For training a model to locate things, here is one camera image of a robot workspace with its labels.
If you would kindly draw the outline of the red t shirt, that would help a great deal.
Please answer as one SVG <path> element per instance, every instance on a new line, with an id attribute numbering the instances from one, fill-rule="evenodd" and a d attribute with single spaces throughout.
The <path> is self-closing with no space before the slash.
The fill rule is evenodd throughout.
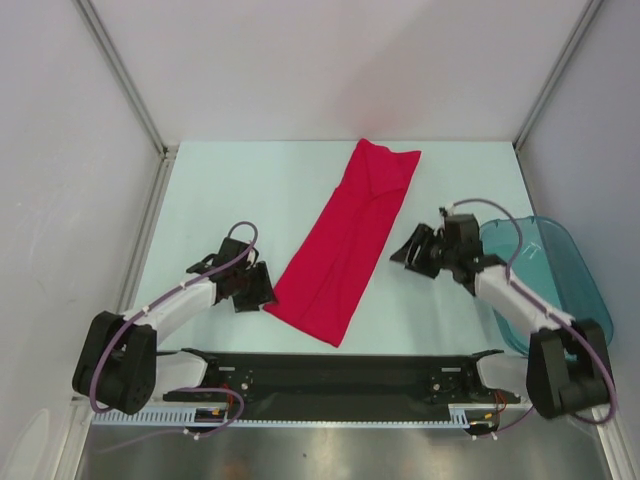
<path id="1" fill-rule="evenodd" d="M 340 183 L 264 307 L 333 347 L 342 343 L 421 159 L 358 141 Z"/>

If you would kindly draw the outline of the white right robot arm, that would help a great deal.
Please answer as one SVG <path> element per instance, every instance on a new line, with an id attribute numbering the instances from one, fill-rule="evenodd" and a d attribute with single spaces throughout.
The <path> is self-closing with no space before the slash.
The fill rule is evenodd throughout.
<path id="1" fill-rule="evenodd" d="M 486 252 L 474 215 L 447 215 L 437 229 L 418 224 L 390 259 L 429 278 L 449 271 L 456 283 L 527 335 L 526 356 L 492 354 L 463 373 L 461 388 L 469 399 L 486 400 L 505 388 L 508 376 L 520 373 L 520 394 L 546 419 L 577 417 L 602 405 L 615 415 L 616 388 L 601 326 L 555 308 L 505 260 Z"/>

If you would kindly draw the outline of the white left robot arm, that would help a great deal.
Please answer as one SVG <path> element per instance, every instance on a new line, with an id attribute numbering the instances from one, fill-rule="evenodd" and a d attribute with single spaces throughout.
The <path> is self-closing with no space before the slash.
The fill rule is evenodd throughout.
<path id="1" fill-rule="evenodd" d="M 139 310 L 102 311 L 91 321 L 71 385 L 98 413 L 133 415 L 149 400 L 189 390 L 214 397 L 220 374 L 211 355 L 192 348 L 162 354 L 161 344 L 188 321 L 229 300 L 252 312 L 276 299 L 267 264 L 250 243 L 225 237 L 219 250 L 188 267 L 181 282 Z"/>

